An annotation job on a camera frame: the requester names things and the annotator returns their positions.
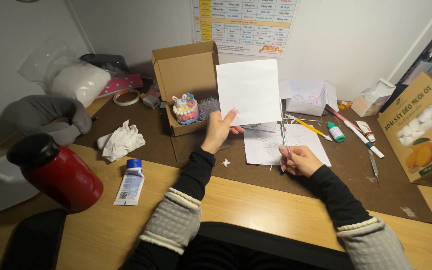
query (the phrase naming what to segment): class schedule poster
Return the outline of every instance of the class schedule poster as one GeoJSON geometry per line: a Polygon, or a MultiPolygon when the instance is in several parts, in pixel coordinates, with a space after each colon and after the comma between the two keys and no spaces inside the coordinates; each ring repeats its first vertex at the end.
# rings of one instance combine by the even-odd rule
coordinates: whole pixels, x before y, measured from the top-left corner
{"type": "Polygon", "coordinates": [[[194,42],[219,52],[283,58],[297,0],[192,0],[194,42]]]}

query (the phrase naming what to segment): pink pen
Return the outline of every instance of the pink pen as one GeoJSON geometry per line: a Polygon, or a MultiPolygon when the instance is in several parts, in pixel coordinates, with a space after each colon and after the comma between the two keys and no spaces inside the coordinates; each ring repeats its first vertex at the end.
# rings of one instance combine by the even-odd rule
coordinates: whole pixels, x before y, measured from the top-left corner
{"type": "Polygon", "coordinates": [[[356,128],[359,132],[362,132],[361,129],[359,129],[359,127],[355,126],[353,123],[351,123],[348,119],[344,118],[341,114],[337,113],[335,110],[333,110],[333,108],[327,106],[326,109],[330,112],[332,112],[337,118],[343,120],[344,121],[348,121],[351,126],[354,126],[354,128],[356,128]]]}

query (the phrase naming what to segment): red thermos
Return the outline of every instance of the red thermos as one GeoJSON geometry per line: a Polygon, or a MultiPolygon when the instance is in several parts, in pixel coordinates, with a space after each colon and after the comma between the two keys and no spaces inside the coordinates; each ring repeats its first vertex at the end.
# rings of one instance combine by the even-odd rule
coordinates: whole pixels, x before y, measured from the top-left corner
{"type": "Polygon", "coordinates": [[[26,136],[13,145],[8,161],[39,191],[64,207],[84,211],[103,194],[103,182],[69,148],[58,145],[49,134],[26,136]]]}

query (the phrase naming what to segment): woman's left hand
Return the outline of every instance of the woman's left hand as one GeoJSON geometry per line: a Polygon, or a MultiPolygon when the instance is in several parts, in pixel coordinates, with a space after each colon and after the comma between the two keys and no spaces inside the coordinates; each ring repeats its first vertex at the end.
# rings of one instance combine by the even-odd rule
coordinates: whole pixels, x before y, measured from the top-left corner
{"type": "Polygon", "coordinates": [[[221,111],[217,110],[209,114],[208,127],[206,138],[201,145],[202,150],[215,154],[218,152],[221,145],[228,138],[228,133],[233,134],[243,133],[244,129],[241,126],[231,127],[231,122],[238,114],[238,109],[234,108],[225,116],[224,120],[221,116],[221,111]]]}

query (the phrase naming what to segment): brown desk mat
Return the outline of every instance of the brown desk mat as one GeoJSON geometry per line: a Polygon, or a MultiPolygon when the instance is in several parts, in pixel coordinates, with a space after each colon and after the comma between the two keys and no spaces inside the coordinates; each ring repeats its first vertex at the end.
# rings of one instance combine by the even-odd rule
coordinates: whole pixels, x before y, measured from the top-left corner
{"type": "MultiPolygon", "coordinates": [[[[340,113],[352,122],[360,119],[351,109],[340,113]]],[[[175,151],[177,151],[178,160],[186,161],[193,149],[181,147],[181,145],[198,147],[199,144],[192,142],[202,141],[205,135],[204,132],[195,132],[173,138],[176,139],[174,140],[176,145],[173,148],[166,110],[151,109],[142,102],[120,107],[110,100],[94,116],[99,119],[93,122],[91,131],[77,138],[75,144],[97,149],[98,138],[114,132],[129,119],[129,124],[136,125],[144,136],[146,145],[129,153],[128,156],[176,168],[183,168],[186,162],[177,162],[175,151]]],[[[304,115],[303,119],[320,120],[321,118],[304,115]]],[[[418,187],[411,184],[405,175],[376,117],[365,117],[364,120],[373,128],[376,147],[386,156],[384,159],[375,156],[381,187],[378,187],[374,180],[368,148],[351,133],[341,120],[336,119],[332,114],[322,117],[322,120],[341,126],[341,131],[346,136],[346,140],[342,143],[329,142],[321,137],[320,139],[333,165],[331,169],[346,183],[354,197],[360,200],[366,209],[432,223],[432,212],[428,204],[418,187]]],[[[318,122],[311,122],[311,124],[323,133],[329,134],[325,122],[320,122],[321,126],[318,122]]],[[[231,145],[230,148],[216,153],[213,176],[315,198],[307,188],[299,183],[299,181],[302,183],[307,181],[305,177],[294,180],[289,175],[281,173],[277,166],[273,166],[270,171],[270,166],[246,164],[243,134],[230,134],[228,142],[231,145]],[[231,162],[228,167],[221,164],[225,159],[231,162]]]]}

